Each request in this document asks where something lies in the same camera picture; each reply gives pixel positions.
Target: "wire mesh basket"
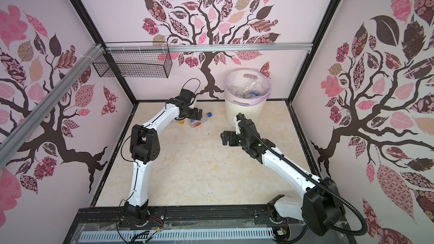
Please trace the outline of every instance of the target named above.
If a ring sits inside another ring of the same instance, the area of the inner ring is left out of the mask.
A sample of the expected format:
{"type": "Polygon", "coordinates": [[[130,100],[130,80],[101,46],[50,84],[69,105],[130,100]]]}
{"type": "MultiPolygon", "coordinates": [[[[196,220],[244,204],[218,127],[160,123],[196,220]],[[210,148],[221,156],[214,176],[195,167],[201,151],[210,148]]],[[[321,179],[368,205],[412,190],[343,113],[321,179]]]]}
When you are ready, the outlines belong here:
{"type": "Polygon", "coordinates": [[[154,46],[107,48],[95,59],[93,66],[100,77],[114,77],[119,73],[123,77],[169,77],[172,59],[167,42],[148,42],[154,46]]]}

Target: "tree mural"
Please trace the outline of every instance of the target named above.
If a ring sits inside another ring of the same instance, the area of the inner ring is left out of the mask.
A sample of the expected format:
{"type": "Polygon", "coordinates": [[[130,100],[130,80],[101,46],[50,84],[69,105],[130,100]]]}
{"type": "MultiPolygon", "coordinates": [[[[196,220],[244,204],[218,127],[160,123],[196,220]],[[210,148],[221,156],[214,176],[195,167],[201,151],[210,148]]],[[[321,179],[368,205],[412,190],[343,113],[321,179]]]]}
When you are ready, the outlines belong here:
{"type": "MultiPolygon", "coordinates": [[[[24,33],[28,25],[19,20],[20,11],[17,7],[9,5],[8,10],[9,14],[0,11],[0,38],[9,49],[9,44],[12,41],[21,41],[27,38],[24,33]]],[[[30,15],[26,15],[26,18],[33,26],[35,35],[29,41],[19,45],[17,54],[21,62],[0,48],[1,62],[6,71],[3,77],[9,77],[0,78],[0,104],[9,107],[8,110],[0,110],[0,125],[8,123],[12,126],[9,130],[0,128],[0,133],[4,136],[9,136],[18,127],[18,124],[30,114],[31,107],[34,106],[32,105],[33,102],[37,105],[43,100],[45,94],[54,88],[54,81],[57,76],[58,79],[65,76],[61,69],[72,68],[77,61],[73,45],[70,46],[69,50],[62,52],[56,35],[48,39],[47,30],[36,18],[30,15]],[[49,70],[47,76],[43,76],[43,65],[49,70]],[[20,120],[16,120],[17,115],[21,117],[20,120]]],[[[43,133],[20,147],[18,152],[26,152],[26,155],[7,163],[9,165],[14,162],[22,162],[16,172],[16,175],[20,175],[19,180],[22,187],[38,193],[38,181],[44,177],[52,176],[59,161],[62,163],[76,161],[88,166],[90,192],[95,170],[101,171],[107,163],[102,165],[99,163],[106,147],[100,153],[91,155],[89,152],[78,152],[75,149],[68,149],[66,146],[66,140],[73,137],[72,129],[80,127],[73,121],[73,118],[84,117],[90,113],[90,110],[86,109],[92,100],[94,89],[94,85],[86,84],[90,75],[91,69],[87,68],[40,124],[43,133]],[[74,106],[79,108],[75,111],[67,111],[74,106]]],[[[104,108],[109,103],[112,105],[113,102],[116,102],[116,97],[110,91],[106,92],[105,87],[104,94],[108,100],[104,108]]],[[[110,106],[108,111],[113,112],[114,105],[110,106]]]]}
{"type": "Polygon", "coordinates": [[[330,75],[321,83],[331,98],[325,106],[330,108],[330,119],[335,126],[326,148],[312,142],[319,153],[318,164],[323,164],[330,176],[329,159],[341,139],[348,137],[348,147],[355,146],[356,159],[367,153],[368,180],[371,183],[375,180],[377,170],[377,181],[383,192],[413,219],[411,194],[415,194],[432,222],[434,193],[420,188],[434,189],[432,181],[421,174],[431,170],[434,161],[417,157],[416,152],[404,153],[399,147],[417,145],[434,151],[434,146],[415,137],[420,132],[434,135],[434,118],[424,117],[434,112],[434,95],[419,94],[422,89],[426,92],[434,87],[434,74],[430,74],[434,49],[429,50],[434,46],[434,32],[426,42],[423,26],[427,23],[429,32],[433,30],[433,5],[434,0],[415,0],[413,12],[411,0],[392,0],[393,15],[398,22],[387,15],[373,17],[375,35],[369,34],[362,24],[351,50],[348,43],[337,49],[337,63],[328,69],[330,75]],[[400,32],[398,23],[406,23],[404,32],[400,32]],[[384,44],[383,51],[376,49],[377,40],[384,44]],[[421,53],[426,43],[424,51],[431,51],[430,56],[421,53]],[[393,139],[382,139],[384,135],[393,139]],[[386,164],[412,172],[398,173],[386,164]]]}
{"type": "MultiPolygon", "coordinates": [[[[171,45],[210,45],[273,43],[280,34],[269,33],[278,20],[266,20],[272,5],[269,0],[144,0],[153,17],[144,19],[143,29],[155,35],[154,45],[167,41],[171,45]],[[158,34],[165,30],[168,35],[158,34]]],[[[215,84],[209,65],[226,64],[230,59],[235,64],[240,60],[249,61],[262,55],[259,51],[239,51],[235,55],[227,52],[171,53],[179,65],[185,63],[190,68],[200,65],[208,84],[198,94],[223,92],[215,84]]]]}

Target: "enclosure wall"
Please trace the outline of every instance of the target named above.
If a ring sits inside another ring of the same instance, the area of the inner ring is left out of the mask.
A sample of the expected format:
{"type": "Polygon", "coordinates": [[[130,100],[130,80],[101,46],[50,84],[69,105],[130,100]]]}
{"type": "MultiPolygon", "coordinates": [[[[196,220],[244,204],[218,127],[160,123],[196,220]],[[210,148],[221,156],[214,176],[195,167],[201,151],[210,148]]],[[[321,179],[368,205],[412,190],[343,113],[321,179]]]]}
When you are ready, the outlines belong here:
{"type": "MultiPolygon", "coordinates": [[[[69,0],[0,1],[0,141],[93,43],[69,0]]],[[[63,241],[131,109],[115,78],[80,77],[0,172],[2,243],[63,241]]]]}
{"type": "Polygon", "coordinates": [[[432,242],[433,5],[343,0],[293,103],[360,244],[432,242]]]}

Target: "beige floor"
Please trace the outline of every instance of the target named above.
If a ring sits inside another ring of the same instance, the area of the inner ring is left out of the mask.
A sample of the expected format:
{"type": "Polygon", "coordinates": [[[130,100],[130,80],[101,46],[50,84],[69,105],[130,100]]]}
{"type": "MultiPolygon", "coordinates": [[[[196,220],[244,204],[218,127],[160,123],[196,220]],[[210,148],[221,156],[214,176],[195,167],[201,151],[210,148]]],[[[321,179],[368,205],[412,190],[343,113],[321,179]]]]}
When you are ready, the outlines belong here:
{"type": "MultiPolygon", "coordinates": [[[[141,103],[130,130],[163,106],[141,103]]],[[[208,122],[196,128],[171,122],[158,134],[161,152],[149,180],[149,205],[265,204],[278,194],[298,197],[290,184],[240,147],[222,145],[220,133],[232,130],[224,102],[197,102],[196,106],[213,113],[208,122]]],[[[255,124],[261,138],[268,138],[285,156],[309,170],[284,101],[267,101],[255,124]]],[[[131,159],[128,146],[129,141],[122,153],[131,159]]],[[[118,154],[96,206],[118,206],[128,197],[131,180],[132,163],[118,154]]]]}

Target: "trash bin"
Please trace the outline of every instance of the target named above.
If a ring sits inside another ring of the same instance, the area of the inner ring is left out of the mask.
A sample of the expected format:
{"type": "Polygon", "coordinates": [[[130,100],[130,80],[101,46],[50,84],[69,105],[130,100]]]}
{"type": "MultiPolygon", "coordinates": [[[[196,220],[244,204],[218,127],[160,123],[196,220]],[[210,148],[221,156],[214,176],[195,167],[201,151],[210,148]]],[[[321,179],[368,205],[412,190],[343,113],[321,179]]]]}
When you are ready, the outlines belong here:
{"type": "Polygon", "coordinates": [[[259,120],[271,93],[270,79],[252,69],[237,69],[224,78],[226,120],[235,128],[234,117],[244,114],[254,123],[259,120]]]}

